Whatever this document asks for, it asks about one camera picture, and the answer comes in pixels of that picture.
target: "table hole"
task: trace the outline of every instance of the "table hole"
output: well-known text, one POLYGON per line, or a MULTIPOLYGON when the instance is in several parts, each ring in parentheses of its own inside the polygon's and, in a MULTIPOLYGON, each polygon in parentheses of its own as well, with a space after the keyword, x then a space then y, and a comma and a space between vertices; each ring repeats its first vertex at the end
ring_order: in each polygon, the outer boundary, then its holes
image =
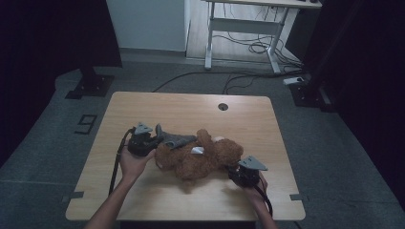
POLYGON ((220 105, 218 105, 218 108, 221 111, 226 111, 228 109, 228 106, 226 104, 224 104, 224 103, 220 103, 220 105))

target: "wooden table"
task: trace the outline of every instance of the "wooden table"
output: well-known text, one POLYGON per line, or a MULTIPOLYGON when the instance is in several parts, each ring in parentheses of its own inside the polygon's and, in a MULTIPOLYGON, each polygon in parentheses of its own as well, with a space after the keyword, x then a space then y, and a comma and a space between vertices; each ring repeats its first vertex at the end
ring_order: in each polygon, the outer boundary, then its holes
MULTIPOLYGON (((116 151, 125 132, 139 122, 160 123, 168 133, 195 135, 205 128, 212 136, 225 136, 245 148, 243 158, 255 156, 268 168, 267 194, 274 218, 305 217, 286 148, 271 102, 263 96, 211 94, 115 93, 96 135, 75 188, 84 192, 72 198, 67 219, 89 219, 108 196, 116 151), (219 104, 228 106, 226 111, 219 104)), ((150 161, 129 192, 118 215, 120 220, 257 220, 242 190, 226 173, 216 172, 187 187, 173 172, 163 173, 150 161)))
POLYGON ((271 45, 267 49, 267 55, 270 60, 271 67, 275 73, 281 73, 277 62, 277 56, 275 49, 280 39, 281 32, 286 22, 288 10, 292 8, 296 9, 321 9, 322 4, 317 1, 311 3, 309 0, 302 2, 298 0, 203 0, 211 3, 211 14, 209 18, 208 28, 208 44, 205 50, 205 64, 204 67, 207 70, 211 69, 212 62, 212 33, 213 31, 234 31, 244 33, 257 33, 273 35, 271 45), (278 22, 268 21, 252 21, 252 20, 240 20, 234 18, 216 18, 214 15, 215 3, 229 3, 229 4, 244 4, 244 5, 261 5, 269 7, 283 7, 285 8, 283 16, 278 22))

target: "gray carpet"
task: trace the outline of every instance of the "gray carpet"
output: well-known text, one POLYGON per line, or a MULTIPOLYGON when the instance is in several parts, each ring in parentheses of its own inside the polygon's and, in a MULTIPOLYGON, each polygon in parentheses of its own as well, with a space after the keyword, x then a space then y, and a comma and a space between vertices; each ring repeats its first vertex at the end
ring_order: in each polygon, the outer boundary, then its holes
MULTIPOLYGON (((80 74, 74 71, 56 79, 49 106, 0 170, 0 228, 83 227, 84 222, 68 221, 65 211, 112 93, 152 92, 176 75, 203 72, 201 65, 123 64, 123 69, 97 69, 116 76, 105 97, 65 99, 80 74), (97 115, 89 135, 75 134, 87 128, 77 125, 83 115, 97 115)), ((212 71, 241 70, 215 67, 212 71)), ((159 92, 221 94, 227 78, 228 74, 185 76, 159 92)), ((256 79, 251 86, 229 93, 271 99, 307 213, 299 222, 301 227, 405 228, 403 210, 339 115, 295 107, 283 86, 284 78, 256 79)), ((249 82, 247 78, 233 84, 249 82)), ((298 228, 289 221, 278 224, 280 228, 298 228)))

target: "stuffed toy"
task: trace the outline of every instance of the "stuffed toy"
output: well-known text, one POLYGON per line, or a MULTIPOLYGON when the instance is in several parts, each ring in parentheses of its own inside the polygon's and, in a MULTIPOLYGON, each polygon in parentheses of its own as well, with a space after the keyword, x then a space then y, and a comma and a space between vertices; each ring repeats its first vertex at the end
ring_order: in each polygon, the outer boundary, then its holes
POLYGON ((163 170, 174 170, 176 177, 193 183, 207 177, 212 171, 226 167, 237 168, 244 148, 224 137, 212 138, 207 130, 197 131, 197 136, 175 135, 182 145, 173 147, 173 135, 163 132, 164 141, 156 150, 156 164, 163 170))

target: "small white tag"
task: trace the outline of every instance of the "small white tag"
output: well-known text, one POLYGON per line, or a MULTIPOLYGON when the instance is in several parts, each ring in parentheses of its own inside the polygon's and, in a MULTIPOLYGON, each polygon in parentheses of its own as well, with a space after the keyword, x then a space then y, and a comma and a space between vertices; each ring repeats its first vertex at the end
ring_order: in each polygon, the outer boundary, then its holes
POLYGON ((202 155, 202 154, 203 154, 203 147, 194 147, 194 148, 191 150, 191 154, 194 154, 194 155, 202 155))

